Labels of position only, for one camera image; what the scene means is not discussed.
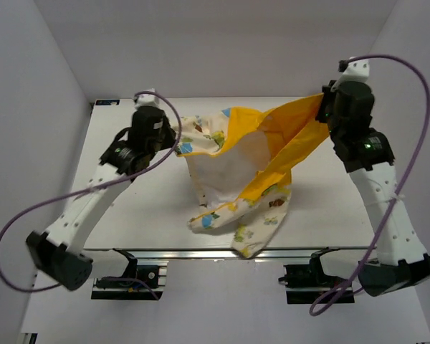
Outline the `yellow patterned child jacket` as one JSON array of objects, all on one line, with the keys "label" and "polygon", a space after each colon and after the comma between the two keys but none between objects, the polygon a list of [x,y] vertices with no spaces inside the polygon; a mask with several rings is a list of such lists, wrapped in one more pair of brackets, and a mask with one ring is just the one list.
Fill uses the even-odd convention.
[{"label": "yellow patterned child jacket", "polygon": [[286,217],[292,168],[329,136],[317,120],[322,94],[267,111],[228,107],[183,117],[176,155],[184,158],[199,201],[188,220],[194,233],[235,226],[231,247],[251,258],[271,241]]}]

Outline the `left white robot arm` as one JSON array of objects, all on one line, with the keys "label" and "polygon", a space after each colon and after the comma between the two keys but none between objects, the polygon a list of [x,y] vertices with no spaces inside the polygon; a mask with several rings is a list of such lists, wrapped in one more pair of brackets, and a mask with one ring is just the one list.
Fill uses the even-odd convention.
[{"label": "left white robot arm", "polygon": [[113,278],[128,286],[137,277],[137,259],[121,249],[85,251],[85,242],[114,200],[149,167],[156,153],[171,148],[176,133],[164,111],[140,106],[131,125],[117,133],[100,156],[88,183],[89,191],[76,196],[60,217],[41,234],[26,239],[37,269],[67,290],[80,288],[88,279]]}]

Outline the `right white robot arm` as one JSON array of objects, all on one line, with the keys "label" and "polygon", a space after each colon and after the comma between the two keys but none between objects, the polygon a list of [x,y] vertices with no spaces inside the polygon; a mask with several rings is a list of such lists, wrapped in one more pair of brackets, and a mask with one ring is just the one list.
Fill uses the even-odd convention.
[{"label": "right white robot arm", "polygon": [[364,82],[332,80],[322,91],[316,119],[328,126],[333,149],[360,194],[376,243],[367,254],[339,249],[314,254],[310,279],[324,286],[334,277],[353,277],[373,297],[430,279],[430,255],[396,191],[391,145],[371,127],[371,88]]}]

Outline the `left blue table label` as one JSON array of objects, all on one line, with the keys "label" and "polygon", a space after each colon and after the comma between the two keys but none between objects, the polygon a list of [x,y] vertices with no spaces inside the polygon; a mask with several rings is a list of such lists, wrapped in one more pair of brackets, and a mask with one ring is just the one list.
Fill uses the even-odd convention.
[{"label": "left blue table label", "polygon": [[95,106],[116,106],[120,104],[119,99],[113,100],[96,100]]}]

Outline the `aluminium table front rail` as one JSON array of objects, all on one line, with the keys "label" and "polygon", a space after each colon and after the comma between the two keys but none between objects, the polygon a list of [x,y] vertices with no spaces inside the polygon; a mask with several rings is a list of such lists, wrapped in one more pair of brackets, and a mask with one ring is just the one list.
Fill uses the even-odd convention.
[{"label": "aluminium table front rail", "polygon": [[[288,259],[310,257],[322,247],[264,249],[252,259]],[[141,259],[242,259],[233,249],[124,249]]]}]

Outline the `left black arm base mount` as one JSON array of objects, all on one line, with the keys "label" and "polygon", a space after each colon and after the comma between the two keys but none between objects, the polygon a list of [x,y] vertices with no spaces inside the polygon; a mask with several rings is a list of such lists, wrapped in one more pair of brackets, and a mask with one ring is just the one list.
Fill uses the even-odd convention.
[{"label": "left black arm base mount", "polygon": [[128,266],[120,276],[94,279],[91,299],[159,301],[166,285],[167,264],[139,259],[125,250],[115,251],[128,260]]}]

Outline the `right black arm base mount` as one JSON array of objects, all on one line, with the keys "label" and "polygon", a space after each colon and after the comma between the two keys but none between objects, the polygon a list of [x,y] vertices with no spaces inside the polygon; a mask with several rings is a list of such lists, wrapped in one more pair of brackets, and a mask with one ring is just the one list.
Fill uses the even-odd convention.
[{"label": "right black arm base mount", "polygon": [[360,259],[361,250],[342,247],[319,249],[279,249],[284,274],[278,283],[285,287],[289,305],[311,305],[318,297],[327,304],[339,290]]}]

